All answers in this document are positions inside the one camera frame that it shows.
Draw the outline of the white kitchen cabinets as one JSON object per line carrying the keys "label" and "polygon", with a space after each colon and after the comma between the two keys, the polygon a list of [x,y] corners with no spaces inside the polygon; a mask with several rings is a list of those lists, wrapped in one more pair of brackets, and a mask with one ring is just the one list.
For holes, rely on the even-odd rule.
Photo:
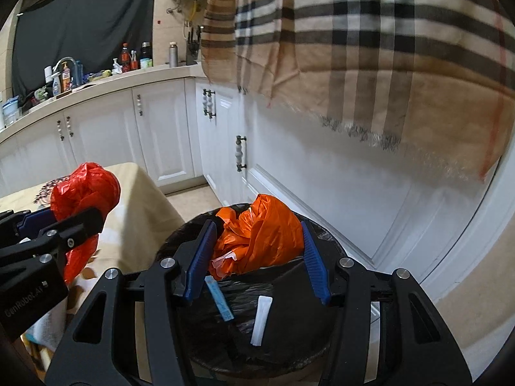
{"label": "white kitchen cabinets", "polygon": [[14,193],[85,161],[133,162],[163,192],[203,179],[223,205],[260,193],[318,221],[369,267],[424,280],[459,253],[491,247],[477,231],[513,172],[453,175],[387,152],[288,106],[201,79],[89,86],[42,104],[1,132],[1,191]]}

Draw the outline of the black window curtain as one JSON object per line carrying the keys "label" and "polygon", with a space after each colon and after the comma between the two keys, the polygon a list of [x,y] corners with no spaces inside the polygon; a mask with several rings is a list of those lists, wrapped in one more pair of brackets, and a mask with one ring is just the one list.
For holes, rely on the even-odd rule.
{"label": "black window curtain", "polygon": [[44,68],[71,57],[85,72],[109,69],[122,45],[138,50],[153,38],[155,0],[51,0],[17,20],[12,94],[26,98],[44,84]]}

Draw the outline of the blue strip in bin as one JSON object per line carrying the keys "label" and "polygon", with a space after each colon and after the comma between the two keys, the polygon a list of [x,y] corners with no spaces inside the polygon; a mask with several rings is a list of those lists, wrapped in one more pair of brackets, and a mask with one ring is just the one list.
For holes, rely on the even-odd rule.
{"label": "blue strip in bin", "polygon": [[211,292],[211,296],[217,306],[220,316],[222,316],[225,322],[232,321],[234,316],[225,300],[222,290],[219,288],[217,281],[211,276],[207,275],[204,281]]}

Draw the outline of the red plastic bag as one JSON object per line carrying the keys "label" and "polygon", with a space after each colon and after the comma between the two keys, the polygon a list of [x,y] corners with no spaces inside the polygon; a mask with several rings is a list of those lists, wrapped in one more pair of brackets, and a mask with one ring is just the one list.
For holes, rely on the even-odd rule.
{"label": "red plastic bag", "polygon": [[[120,201],[120,182],[116,176],[97,163],[86,162],[59,182],[51,191],[51,211],[57,221],[65,220],[90,208],[100,211],[102,219]],[[98,235],[66,253],[64,280],[70,286],[89,262],[98,246]]]}

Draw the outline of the dark sauce bottle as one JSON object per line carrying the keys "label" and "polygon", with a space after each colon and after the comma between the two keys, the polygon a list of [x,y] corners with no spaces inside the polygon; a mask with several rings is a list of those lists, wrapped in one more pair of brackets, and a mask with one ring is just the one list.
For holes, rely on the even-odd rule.
{"label": "dark sauce bottle", "polygon": [[121,65],[121,70],[123,72],[131,71],[131,57],[130,57],[130,50],[128,49],[128,43],[122,44],[122,49],[121,49],[121,53],[120,53],[120,65]]}

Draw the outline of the orange dish soap bottle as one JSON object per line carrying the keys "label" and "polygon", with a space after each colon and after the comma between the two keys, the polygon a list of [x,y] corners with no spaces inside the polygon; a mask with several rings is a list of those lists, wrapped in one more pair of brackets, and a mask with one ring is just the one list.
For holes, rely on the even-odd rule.
{"label": "orange dish soap bottle", "polygon": [[71,91],[71,70],[66,61],[63,64],[61,79],[62,79],[62,91],[63,92]]}

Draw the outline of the steel thermos bottle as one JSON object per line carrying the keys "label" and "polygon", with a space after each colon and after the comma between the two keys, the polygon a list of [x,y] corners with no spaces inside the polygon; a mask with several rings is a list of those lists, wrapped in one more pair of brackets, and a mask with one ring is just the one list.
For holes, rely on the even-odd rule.
{"label": "steel thermos bottle", "polygon": [[171,68],[178,67],[178,46],[177,42],[170,42],[168,46],[168,64]]}

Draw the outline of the chrome faucet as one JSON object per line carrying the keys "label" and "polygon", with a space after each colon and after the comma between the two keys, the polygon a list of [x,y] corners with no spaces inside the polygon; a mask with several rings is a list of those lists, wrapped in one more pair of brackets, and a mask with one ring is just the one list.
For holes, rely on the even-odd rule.
{"label": "chrome faucet", "polygon": [[59,72],[61,77],[61,87],[68,91],[80,86],[81,76],[78,62],[72,57],[63,57],[56,62],[52,68],[53,72]]}

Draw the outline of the dark jar green label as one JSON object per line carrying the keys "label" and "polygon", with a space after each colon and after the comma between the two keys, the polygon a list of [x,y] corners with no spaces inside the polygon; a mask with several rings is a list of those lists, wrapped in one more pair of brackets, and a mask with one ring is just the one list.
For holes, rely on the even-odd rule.
{"label": "dark jar green label", "polygon": [[140,67],[147,69],[153,66],[152,46],[149,42],[143,42],[140,53]]}

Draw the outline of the white spray bottle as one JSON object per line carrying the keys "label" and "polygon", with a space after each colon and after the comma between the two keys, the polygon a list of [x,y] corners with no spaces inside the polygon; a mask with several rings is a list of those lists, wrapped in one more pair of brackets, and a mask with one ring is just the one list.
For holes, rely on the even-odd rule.
{"label": "white spray bottle", "polygon": [[52,80],[52,83],[51,83],[52,95],[53,95],[53,97],[57,97],[62,92],[60,72],[59,71],[54,72],[51,75],[51,80]]}

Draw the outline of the plaid beige scarf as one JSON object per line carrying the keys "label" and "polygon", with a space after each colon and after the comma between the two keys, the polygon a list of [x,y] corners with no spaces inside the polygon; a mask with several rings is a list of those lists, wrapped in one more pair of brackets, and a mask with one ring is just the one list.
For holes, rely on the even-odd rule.
{"label": "plaid beige scarf", "polygon": [[500,0],[208,0],[207,78],[386,151],[483,177],[514,128]]}

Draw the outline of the black knife block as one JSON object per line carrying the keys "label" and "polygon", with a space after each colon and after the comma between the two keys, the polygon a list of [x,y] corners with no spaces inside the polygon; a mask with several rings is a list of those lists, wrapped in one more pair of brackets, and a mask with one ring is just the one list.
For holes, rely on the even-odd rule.
{"label": "black knife block", "polygon": [[195,65],[201,44],[201,26],[191,26],[186,40],[186,65]]}

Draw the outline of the orange plastic bag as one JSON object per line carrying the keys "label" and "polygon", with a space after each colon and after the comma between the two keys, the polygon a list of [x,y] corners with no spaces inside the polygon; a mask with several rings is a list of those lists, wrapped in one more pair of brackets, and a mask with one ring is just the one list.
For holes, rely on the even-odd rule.
{"label": "orange plastic bag", "polygon": [[223,207],[217,217],[223,221],[223,232],[209,267],[216,280],[285,265],[304,253],[300,220],[274,196],[259,194],[240,214]]}

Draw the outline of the white strip in bin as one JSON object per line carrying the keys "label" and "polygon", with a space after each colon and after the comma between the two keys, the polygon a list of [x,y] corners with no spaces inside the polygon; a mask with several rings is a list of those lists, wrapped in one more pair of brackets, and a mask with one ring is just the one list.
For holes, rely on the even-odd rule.
{"label": "white strip in bin", "polygon": [[250,338],[250,344],[260,347],[265,333],[265,326],[271,309],[273,298],[271,296],[259,295],[257,300],[257,312]]}

